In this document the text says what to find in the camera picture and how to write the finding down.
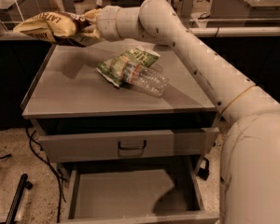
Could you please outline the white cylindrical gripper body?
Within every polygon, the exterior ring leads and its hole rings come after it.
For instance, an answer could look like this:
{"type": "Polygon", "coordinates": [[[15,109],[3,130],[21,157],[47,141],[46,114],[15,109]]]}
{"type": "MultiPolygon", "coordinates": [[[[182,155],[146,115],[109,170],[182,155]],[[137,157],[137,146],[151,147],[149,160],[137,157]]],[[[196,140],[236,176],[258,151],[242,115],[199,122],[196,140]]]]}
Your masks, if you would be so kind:
{"type": "Polygon", "coordinates": [[[108,41],[139,39],[144,32],[139,21],[139,7],[106,6],[98,13],[96,26],[108,41]]]}

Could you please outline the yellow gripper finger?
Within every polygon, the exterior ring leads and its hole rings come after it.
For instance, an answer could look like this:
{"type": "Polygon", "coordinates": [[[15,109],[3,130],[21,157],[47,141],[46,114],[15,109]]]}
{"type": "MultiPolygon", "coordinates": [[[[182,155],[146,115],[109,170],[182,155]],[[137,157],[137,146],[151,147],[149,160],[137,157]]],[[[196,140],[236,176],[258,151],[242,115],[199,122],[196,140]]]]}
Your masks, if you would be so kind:
{"type": "Polygon", "coordinates": [[[101,37],[99,31],[97,30],[97,26],[95,24],[84,28],[82,34],[91,39],[99,39],[101,37]]]}
{"type": "Polygon", "coordinates": [[[99,13],[101,12],[101,9],[91,9],[83,14],[83,17],[89,22],[89,23],[96,23],[97,17],[99,13]]]}

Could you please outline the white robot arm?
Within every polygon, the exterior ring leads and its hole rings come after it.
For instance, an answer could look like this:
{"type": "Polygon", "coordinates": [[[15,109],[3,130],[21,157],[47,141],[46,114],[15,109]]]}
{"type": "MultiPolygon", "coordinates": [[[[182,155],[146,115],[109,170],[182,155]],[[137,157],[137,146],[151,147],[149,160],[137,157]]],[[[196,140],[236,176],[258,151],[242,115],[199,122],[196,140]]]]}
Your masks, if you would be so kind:
{"type": "Polygon", "coordinates": [[[169,46],[230,124],[220,161],[220,224],[280,224],[280,104],[186,29],[165,0],[86,13],[88,33],[169,46]]]}

